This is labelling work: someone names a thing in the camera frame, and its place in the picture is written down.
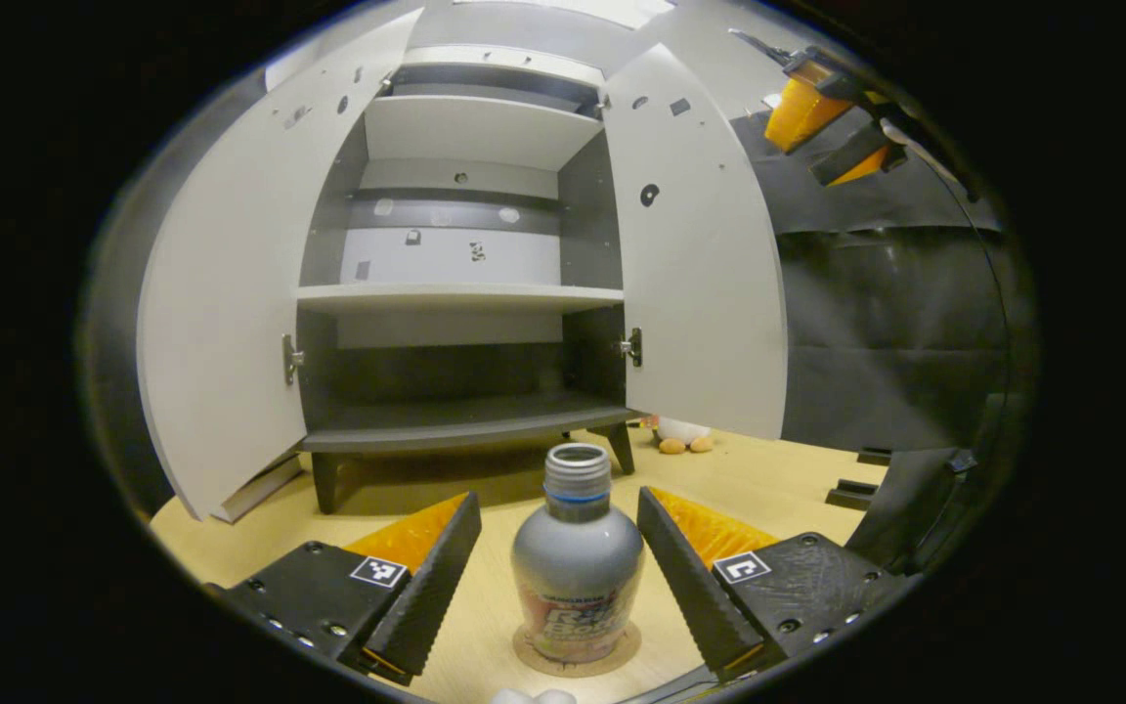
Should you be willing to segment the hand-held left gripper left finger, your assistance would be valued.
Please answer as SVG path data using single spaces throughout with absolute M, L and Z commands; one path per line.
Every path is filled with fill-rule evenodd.
M 408 685 L 425 670 L 481 531 L 479 496 L 461 492 L 345 547 L 304 541 L 230 587 L 206 587 L 295 649 Z

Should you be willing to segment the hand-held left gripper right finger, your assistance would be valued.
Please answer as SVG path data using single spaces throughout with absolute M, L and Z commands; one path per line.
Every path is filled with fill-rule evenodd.
M 640 489 L 637 526 L 720 681 L 822 649 L 906 592 L 903 574 L 817 532 L 774 540 L 660 487 Z

